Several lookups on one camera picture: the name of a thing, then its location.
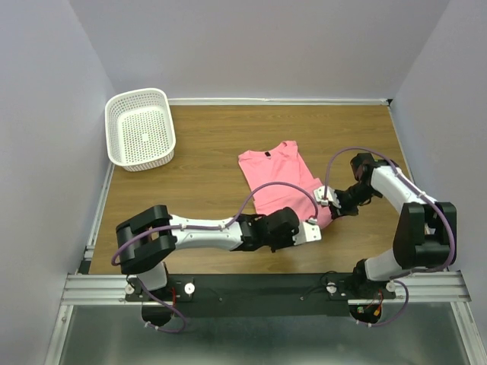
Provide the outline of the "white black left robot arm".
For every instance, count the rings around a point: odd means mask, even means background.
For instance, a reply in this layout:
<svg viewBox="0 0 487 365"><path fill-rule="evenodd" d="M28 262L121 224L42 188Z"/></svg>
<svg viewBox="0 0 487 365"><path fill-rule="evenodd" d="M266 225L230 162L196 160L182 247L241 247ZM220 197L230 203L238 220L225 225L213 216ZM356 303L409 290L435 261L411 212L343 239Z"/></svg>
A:
<svg viewBox="0 0 487 365"><path fill-rule="evenodd" d="M192 220L171 215L156 205L116 227L118 249L111 265L134 275L152 300L175 296L164 260L183 249L221 249L254 252L268 246L272 252L302 244L304 222L289 207L269 215L239 214L224 220Z"/></svg>

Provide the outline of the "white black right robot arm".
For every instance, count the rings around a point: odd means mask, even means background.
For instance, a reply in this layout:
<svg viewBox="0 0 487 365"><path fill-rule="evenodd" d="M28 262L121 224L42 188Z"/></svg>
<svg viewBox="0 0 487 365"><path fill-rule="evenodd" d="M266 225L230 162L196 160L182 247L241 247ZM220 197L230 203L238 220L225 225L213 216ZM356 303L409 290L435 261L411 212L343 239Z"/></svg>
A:
<svg viewBox="0 0 487 365"><path fill-rule="evenodd" d="M390 249L359 261L345 286L355 296L369 297L378 284L414 273L443 271L457 258L457 209L440 202L409 180L399 166L362 151L351 159L355 184L346 190L323 187L320 196L333 219L355 216L374 197L385 198L399 220Z"/></svg>

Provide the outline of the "pink t-shirt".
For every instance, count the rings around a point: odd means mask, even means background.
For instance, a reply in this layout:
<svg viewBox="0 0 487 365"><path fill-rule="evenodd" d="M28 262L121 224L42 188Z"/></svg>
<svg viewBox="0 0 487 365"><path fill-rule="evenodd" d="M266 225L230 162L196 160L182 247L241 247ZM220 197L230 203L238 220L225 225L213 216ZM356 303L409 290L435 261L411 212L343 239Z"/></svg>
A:
<svg viewBox="0 0 487 365"><path fill-rule="evenodd" d="M332 223L332 214L328 207L320 206L315 209L304 193L279 184L290 183L307 191L309 195L323 185L307 167L296 141L283 141L269 151L245 151L238 156L238 164L250 189L254 190L265 183L275 183L253 196L256 213L269 215L289 207L302 221L318 213L317 224L322 229Z"/></svg>

